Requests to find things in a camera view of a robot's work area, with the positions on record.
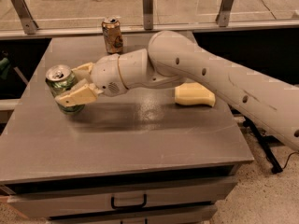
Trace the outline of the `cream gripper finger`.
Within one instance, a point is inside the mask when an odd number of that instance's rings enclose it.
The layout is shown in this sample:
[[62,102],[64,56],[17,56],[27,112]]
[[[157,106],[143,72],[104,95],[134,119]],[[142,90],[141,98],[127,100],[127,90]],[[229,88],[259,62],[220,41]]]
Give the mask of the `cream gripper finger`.
[[91,71],[93,69],[94,63],[85,63],[78,67],[72,69],[78,81],[86,79],[88,82],[91,82]]
[[86,105],[95,102],[103,91],[90,83],[86,78],[82,79],[70,91],[65,91],[55,97],[55,101],[62,106]]

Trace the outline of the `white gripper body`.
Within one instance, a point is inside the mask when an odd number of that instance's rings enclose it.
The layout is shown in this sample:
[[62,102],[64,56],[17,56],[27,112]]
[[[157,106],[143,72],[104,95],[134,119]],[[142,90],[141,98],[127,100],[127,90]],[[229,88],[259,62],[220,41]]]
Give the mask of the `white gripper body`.
[[105,96],[113,97],[125,94],[127,88],[121,80],[118,54],[101,58],[92,68],[91,79]]

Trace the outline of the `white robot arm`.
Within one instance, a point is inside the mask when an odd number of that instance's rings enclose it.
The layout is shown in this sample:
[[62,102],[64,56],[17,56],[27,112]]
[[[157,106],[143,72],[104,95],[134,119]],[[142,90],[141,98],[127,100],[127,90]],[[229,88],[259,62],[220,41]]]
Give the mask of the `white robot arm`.
[[78,83],[56,97],[85,105],[100,94],[175,87],[191,79],[251,119],[284,145],[299,150],[299,88],[218,57],[176,32],[153,35],[145,49],[113,54],[73,70]]

